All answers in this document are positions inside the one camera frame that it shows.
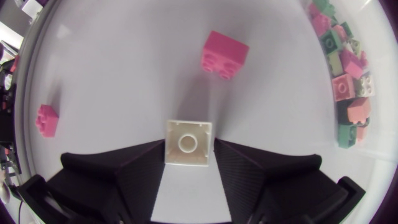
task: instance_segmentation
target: salmon lego brick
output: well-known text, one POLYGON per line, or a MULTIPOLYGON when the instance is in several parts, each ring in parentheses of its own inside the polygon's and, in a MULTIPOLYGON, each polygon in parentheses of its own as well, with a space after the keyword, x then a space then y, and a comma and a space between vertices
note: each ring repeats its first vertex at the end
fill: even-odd
POLYGON ((45 138, 55 136, 57 129, 58 115, 49 105, 41 105, 37 112, 36 126, 45 138))
POLYGON ((335 25, 333 27, 333 29, 336 31, 336 33, 338 34, 338 36, 340 37, 340 40, 342 42, 345 42, 348 39, 346 31, 344 30, 344 27, 342 27, 340 25, 335 25))
POLYGON ((371 113, 371 104, 369 98, 359 98, 354 100, 347 108, 348 119, 354 124, 365 124, 366 119, 371 113))
POLYGON ((321 37, 331 28, 331 19, 323 14, 312 19, 312 25, 318 37, 321 37))
POLYGON ((15 69, 17 69, 18 66, 18 61, 19 61, 19 55, 15 56, 14 63, 12 64, 12 67, 10 68, 10 72, 15 72, 15 69))
POLYGON ((201 67, 206 72, 217 72, 221 78, 231 79, 243 67, 249 46, 211 31, 203 48, 201 67))
POLYGON ((355 97, 355 88, 353 78, 348 75, 342 75, 331 80, 335 101, 347 100, 355 97))
POLYGON ((347 49, 340 54, 344 72, 350 74, 355 79, 360 79, 363 74, 362 64, 359 59, 347 49))
POLYGON ((357 126, 356 127, 356 140, 362 141, 363 139, 365 139, 367 130, 368 130, 368 126, 357 126))

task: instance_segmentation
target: white lego brick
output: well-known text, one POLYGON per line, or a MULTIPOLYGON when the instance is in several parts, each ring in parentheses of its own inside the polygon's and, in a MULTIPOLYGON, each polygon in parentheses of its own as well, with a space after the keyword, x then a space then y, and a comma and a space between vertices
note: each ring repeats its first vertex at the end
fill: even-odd
POLYGON ((35 20, 38 13, 43 9, 43 6, 36 0, 26 0, 21 6, 21 9, 33 20, 35 20))
POLYGON ((353 53, 353 54, 354 54, 353 47, 351 46, 351 44, 350 44, 350 43, 348 43, 348 42, 344 42, 344 43, 343 43, 343 46, 344 46, 344 48, 345 48, 345 49, 349 50, 351 53, 353 53))
POLYGON ((165 163, 185 166, 208 166, 211 123, 167 121, 165 163))
POLYGON ((370 73, 364 74, 359 80, 354 80, 354 85, 357 97, 369 97, 376 94, 373 77, 370 73))

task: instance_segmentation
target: lego stud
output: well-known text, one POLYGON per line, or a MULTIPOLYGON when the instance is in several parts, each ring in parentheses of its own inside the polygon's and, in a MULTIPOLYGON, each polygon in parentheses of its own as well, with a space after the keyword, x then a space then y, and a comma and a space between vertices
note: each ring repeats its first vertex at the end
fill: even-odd
POLYGON ((230 80, 231 76, 232 75, 230 73, 228 73, 227 71, 225 71, 225 70, 220 71, 220 77, 225 79, 225 80, 230 80))
POLYGON ((338 91, 339 91, 340 93, 345 93, 345 92, 347 91, 347 86, 344 85, 344 83, 340 83, 340 84, 338 85, 338 91))
POLYGON ((184 134, 178 140, 178 146, 181 151, 191 153, 198 147, 198 140, 192 134, 184 134))
POLYGON ((205 58, 203 59, 208 65, 214 65, 217 61, 216 57, 211 54, 206 54, 205 58))
POLYGON ((203 62, 201 67, 204 69, 205 72, 208 73, 213 72, 213 69, 206 62, 203 62))
POLYGON ((326 42, 325 42, 325 45, 330 49, 333 46, 335 46, 335 43, 333 42, 333 40, 327 39, 326 42))
POLYGON ((211 54, 205 54, 203 56, 202 67, 206 72, 213 72, 213 65, 216 63, 217 58, 211 54))

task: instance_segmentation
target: light green brick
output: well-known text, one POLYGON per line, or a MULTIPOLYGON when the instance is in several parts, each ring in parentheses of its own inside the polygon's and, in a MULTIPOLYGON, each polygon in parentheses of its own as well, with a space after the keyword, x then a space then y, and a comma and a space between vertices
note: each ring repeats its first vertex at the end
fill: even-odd
POLYGON ((339 124, 338 125, 338 146, 348 149, 356 143, 356 125, 339 124))
POLYGON ((351 47, 354 50, 354 54, 358 57, 361 58, 361 52, 362 52, 362 46, 361 43, 357 40, 351 39, 348 41, 351 47))
POLYGON ((338 52, 333 52, 328 56, 330 70, 333 76, 339 76, 344 73, 343 66, 341 64, 340 56, 338 52))

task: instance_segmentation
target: pink 2x2 brick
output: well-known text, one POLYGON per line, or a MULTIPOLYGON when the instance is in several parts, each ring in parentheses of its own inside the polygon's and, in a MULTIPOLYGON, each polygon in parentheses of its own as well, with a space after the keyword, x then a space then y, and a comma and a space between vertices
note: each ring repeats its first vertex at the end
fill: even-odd
POLYGON ((55 136, 57 129, 58 115, 49 105, 41 105, 37 112, 36 126, 45 138, 55 136))
POLYGON ((203 48, 201 67, 206 72, 218 72, 231 79, 242 68, 249 47, 223 34, 211 31, 203 48))

